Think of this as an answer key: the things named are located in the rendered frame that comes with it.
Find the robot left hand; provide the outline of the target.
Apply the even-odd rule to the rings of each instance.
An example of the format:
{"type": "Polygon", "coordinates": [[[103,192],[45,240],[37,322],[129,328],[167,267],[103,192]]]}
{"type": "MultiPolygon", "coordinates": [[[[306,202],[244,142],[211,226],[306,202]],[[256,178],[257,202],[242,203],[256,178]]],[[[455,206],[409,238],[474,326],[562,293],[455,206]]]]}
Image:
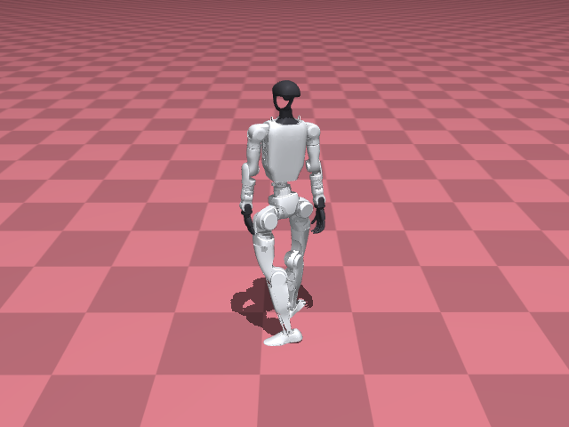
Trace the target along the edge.
{"type": "MultiPolygon", "coordinates": [[[[244,216],[244,223],[247,227],[247,229],[250,231],[251,234],[253,234],[255,236],[255,232],[254,232],[254,228],[253,228],[253,224],[252,224],[252,218],[251,218],[251,214],[252,214],[252,207],[250,204],[246,204],[244,206],[244,211],[241,211],[241,214],[244,216]]],[[[256,233],[257,236],[257,233],[256,233]]]]}

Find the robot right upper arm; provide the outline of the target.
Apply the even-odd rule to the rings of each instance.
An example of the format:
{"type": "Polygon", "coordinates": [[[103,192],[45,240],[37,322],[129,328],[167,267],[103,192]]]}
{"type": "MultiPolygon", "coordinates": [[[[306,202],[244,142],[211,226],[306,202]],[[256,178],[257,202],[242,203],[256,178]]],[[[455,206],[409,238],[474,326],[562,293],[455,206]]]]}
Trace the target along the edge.
{"type": "Polygon", "coordinates": [[[306,160],[307,171],[317,172],[320,171],[319,155],[320,155],[320,129],[317,125],[305,122],[308,128],[308,138],[307,138],[307,152],[309,159],[306,160]]]}

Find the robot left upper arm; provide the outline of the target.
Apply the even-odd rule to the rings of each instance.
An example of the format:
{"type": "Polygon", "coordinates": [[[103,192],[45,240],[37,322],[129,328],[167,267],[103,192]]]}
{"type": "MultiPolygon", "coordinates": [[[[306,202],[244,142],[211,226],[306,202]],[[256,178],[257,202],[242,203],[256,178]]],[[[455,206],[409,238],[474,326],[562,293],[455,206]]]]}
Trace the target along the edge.
{"type": "Polygon", "coordinates": [[[259,173],[259,160],[261,142],[264,141],[268,134],[268,124],[251,125],[247,131],[247,164],[249,167],[249,177],[259,173]]]}

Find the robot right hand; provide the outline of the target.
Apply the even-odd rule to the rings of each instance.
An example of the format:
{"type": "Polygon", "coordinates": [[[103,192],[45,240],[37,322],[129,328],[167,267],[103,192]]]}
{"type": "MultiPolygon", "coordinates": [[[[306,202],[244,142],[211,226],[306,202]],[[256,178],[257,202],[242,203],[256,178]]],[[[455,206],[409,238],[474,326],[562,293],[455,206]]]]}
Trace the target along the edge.
{"type": "Polygon", "coordinates": [[[325,229],[325,210],[324,210],[325,199],[323,197],[320,197],[318,199],[318,205],[314,204],[314,207],[317,209],[316,216],[314,220],[311,222],[311,224],[317,221],[317,225],[311,232],[313,232],[313,234],[316,234],[322,232],[325,229]]]}

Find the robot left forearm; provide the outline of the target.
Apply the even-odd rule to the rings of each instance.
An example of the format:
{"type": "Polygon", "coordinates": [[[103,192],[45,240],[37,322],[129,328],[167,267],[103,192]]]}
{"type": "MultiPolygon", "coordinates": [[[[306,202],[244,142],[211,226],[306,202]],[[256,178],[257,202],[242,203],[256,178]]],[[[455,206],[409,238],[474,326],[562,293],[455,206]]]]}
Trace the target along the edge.
{"type": "Polygon", "coordinates": [[[250,204],[252,207],[252,198],[254,192],[254,185],[256,180],[249,177],[249,167],[247,164],[242,165],[242,190],[241,190],[241,202],[239,207],[244,211],[244,206],[250,204]]]}

